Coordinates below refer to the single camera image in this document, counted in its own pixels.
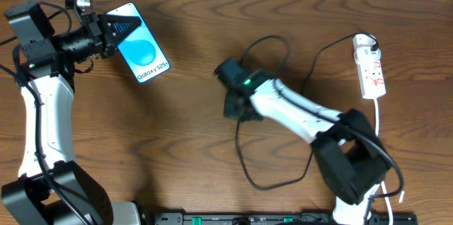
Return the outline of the blue Galaxy smartphone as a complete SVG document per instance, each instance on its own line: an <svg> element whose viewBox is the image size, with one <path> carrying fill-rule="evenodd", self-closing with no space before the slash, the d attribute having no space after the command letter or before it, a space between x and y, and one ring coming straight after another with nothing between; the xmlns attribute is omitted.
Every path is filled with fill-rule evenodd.
<svg viewBox="0 0 453 225"><path fill-rule="evenodd" d="M138 8L129 2L108 12L115 16L136 16L141 25L127 36L118 49L130 67L136 80L144 83L168 71L171 65L155 37L148 29Z"/></svg>

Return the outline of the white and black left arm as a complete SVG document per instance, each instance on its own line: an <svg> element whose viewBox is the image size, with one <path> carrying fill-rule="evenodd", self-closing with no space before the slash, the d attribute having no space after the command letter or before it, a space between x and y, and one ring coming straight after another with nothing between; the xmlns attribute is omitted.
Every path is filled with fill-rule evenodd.
<svg viewBox="0 0 453 225"><path fill-rule="evenodd" d="M57 13L76 16L80 27L56 34L43 2L6 11L18 39L10 75L26 107L26 138L17 180L1 199L19 224L145 224L136 202L114 202L76 161L71 128L76 64L108 57L141 25L136 16L88 13L66 0Z"/></svg>

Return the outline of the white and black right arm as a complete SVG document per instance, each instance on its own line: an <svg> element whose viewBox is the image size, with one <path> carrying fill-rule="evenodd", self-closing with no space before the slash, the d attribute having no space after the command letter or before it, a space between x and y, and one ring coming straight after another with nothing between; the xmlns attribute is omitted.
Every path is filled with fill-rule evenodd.
<svg viewBox="0 0 453 225"><path fill-rule="evenodd" d="M272 74L248 72L229 58L214 74L225 85L238 122L270 118L301 137L310 147L323 181L336 196L333 219L365 224L371 203L389 169L397 169L367 118L358 110L340 112L299 95Z"/></svg>

